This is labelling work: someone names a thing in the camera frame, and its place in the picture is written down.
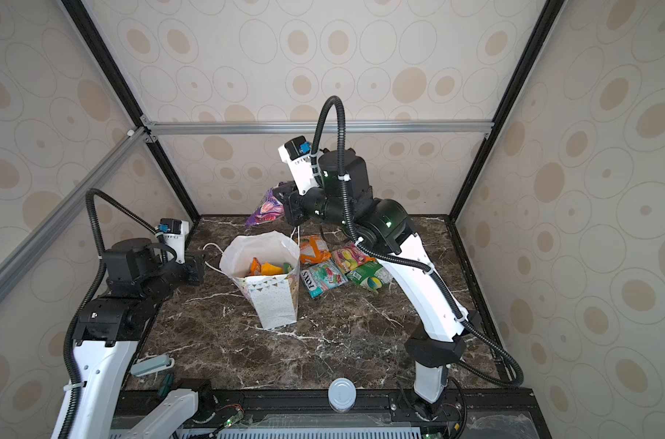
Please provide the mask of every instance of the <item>vent grille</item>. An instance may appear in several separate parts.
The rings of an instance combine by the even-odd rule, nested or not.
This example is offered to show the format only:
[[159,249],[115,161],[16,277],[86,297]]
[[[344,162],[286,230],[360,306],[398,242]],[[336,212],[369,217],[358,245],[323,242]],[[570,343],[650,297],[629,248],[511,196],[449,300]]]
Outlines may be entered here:
[[[209,433],[210,429],[184,430],[179,439]],[[109,439],[122,439],[127,430],[112,430]],[[218,439],[421,439],[418,427],[343,428],[227,428]]]

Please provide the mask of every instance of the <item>beige wall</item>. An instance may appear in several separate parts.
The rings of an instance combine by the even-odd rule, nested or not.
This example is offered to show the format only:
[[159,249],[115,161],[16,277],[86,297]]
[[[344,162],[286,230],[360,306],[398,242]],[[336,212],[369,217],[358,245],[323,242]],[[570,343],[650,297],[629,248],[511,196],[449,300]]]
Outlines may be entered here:
[[[136,147],[103,190],[150,224],[187,219],[149,157],[144,145]],[[97,211],[106,247],[150,235],[98,198]],[[68,381],[64,334],[98,265],[84,210],[0,304],[0,438],[52,431]]]
[[[156,121],[317,120],[333,94],[347,120],[491,119],[543,3],[88,2]],[[377,196],[444,214],[482,135],[350,135],[348,145]],[[208,137],[162,136],[201,213],[249,214],[289,178],[275,152],[289,138]]]
[[[202,214],[251,214],[267,189],[293,180],[277,152],[289,139],[161,136]],[[482,139],[483,133],[348,134],[347,147],[366,160],[375,197],[397,199],[410,214],[446,214]],[[336,149],[337,136],[323,135],[320,147]]]
[[491,119],[543,0],[93,0],[152,120]]
[[573,1],[460,217],[557,438],[665,438],[665,0]]
[[53,1],[0,0],[0,263],[132,124]]

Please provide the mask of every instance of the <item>black metal base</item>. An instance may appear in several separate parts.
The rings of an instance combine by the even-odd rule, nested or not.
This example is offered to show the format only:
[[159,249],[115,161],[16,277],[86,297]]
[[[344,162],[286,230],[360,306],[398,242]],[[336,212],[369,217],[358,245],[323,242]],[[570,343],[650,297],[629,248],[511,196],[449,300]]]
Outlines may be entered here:
[[[412,389],[405,389],[409,397],[414,395]],[[235,414],[235,408],[224,408],[230,404],[239,404],[245,410],[245,423],[257,423],[270,415],[333,415],[337,414],[328,403],[326,390],[244,390],[244,391],[213,391],[217,399],[215,416],[204,424],[191,420],[184,424],[185,428],[216,428]],[[118,398],[113,428],[129,428],[146,416],[161,402],[157,391],[122,391]],[[544,422],[537,400],[530,389],[465,389],[464,400],[468,416],[472,412],[520,412],[532,418],[541,439],[551,439]],[[456,389],[447,389],[442,396],[442,404],[455,407],[459,402]],[[418,417],[415,410],[408,406],[401,396],[400,390],[357,390],[357,399],[348,415],[366,414],[385,423],[404,423],[404,425],[422,427],[427,434],[443,433],[449,424],[450,428],[459,421],[459,412],[449,406],[441,406],[436,419],[425,421]]]

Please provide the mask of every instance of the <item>white paper bag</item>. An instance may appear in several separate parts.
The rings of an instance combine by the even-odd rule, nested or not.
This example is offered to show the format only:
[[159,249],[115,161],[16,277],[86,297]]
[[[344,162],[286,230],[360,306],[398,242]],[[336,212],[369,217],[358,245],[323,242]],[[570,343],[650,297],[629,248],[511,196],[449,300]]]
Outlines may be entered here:
[[[220,270],[230,277],[257,311],[261,327],[271,329],[296,322],[301,250],[285,234],[269,232],[237,236],[223,252]],[[252,259],[293,269],[276,276],[247,276]]]

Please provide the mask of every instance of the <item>white cup lid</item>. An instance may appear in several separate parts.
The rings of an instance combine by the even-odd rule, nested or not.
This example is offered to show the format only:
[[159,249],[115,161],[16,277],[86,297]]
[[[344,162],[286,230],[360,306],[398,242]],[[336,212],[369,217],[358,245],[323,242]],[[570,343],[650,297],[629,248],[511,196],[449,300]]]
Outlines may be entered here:
[[341,412],[349,410],[354,405],[356,398],[357,389],[354,388],[354,384],[348,379],[338,378],[330,384],[328,399],[333,408]]

